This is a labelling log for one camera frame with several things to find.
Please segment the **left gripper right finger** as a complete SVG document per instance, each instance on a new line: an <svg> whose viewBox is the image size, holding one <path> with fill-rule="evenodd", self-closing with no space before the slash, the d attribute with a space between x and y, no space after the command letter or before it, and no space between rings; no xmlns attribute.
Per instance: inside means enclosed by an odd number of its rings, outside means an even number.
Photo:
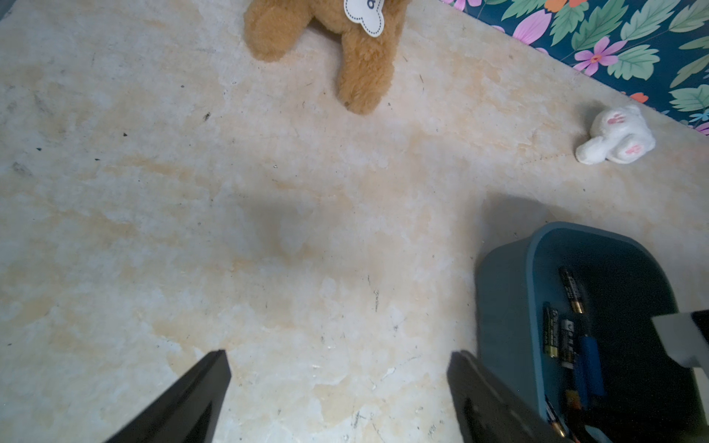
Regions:
<svg viewBox="0 0 709 443"><path fill-rule="evenodd" d="M470 352L451 354L447 380L464 442L564 440Z"/></svg>

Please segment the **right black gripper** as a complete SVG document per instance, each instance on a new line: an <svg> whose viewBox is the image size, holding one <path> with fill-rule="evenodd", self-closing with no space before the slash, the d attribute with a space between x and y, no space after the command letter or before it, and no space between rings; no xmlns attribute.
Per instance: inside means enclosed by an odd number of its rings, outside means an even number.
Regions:
<svg viewBox="0 0 709 443"><path fill-rule="evenodd" d="M667 355L682 367L708 367L708 311L656 316L652 319Z"/></svg>

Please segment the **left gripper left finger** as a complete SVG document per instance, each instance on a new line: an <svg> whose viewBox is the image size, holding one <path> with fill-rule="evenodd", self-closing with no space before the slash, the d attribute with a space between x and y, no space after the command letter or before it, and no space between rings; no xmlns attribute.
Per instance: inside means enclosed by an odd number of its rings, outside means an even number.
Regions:
<svg viewBox="0 0 709 443"><path fill-rule="evenodd" d="M212 351L108 441L211 442L230 380L227 353Z"/></svg>

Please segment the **teal plastic storage box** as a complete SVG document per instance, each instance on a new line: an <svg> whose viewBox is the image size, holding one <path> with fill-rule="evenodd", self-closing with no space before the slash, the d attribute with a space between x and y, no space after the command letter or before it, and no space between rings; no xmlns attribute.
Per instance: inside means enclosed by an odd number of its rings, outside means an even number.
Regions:
<svg viewBox="0 0 709 443"><path fill-rule="evenodd" d="M572 311L559 267L572 270L583 315ZM639 243L575 223L550 223L492 250L476 272L478 352L483 365L537 413L578 415L614 442L674 442L705 425L692 371L665 352L652 319L678 307L666 274ZM574 322L574 368L543 347L543 306ZM581 337L597 340L607 395L587 391Z"/></svg>

